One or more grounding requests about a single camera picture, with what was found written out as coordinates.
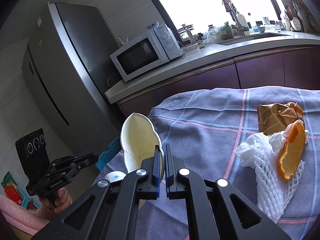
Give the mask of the pink sleeve forearm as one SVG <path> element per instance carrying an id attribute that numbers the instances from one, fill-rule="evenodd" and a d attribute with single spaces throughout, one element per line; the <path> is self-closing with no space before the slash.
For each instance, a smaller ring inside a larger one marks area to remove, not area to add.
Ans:
<path id="1" fill-rule="evenodd" d="M 48 220 L 37 217 L 36 213 L 26 210 L 3 195 L 1 213 L 10 225 L 30 236 L 38 233 L 49 223 Z"/>

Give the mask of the person's left hand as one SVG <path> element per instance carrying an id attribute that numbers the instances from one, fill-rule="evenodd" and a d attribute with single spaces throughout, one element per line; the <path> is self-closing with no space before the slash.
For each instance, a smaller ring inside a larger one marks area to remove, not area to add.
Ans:
<path id="1" fill-rule="evenodd" d="M 39 198 L 42 205 L 36 213 L 40 218 L 52 220 L 72 204 L 71 195 L 65 187 L 59 189 L 57 195 L 53 209 L 50 207 L 50 201 L 47 198 Z"/>

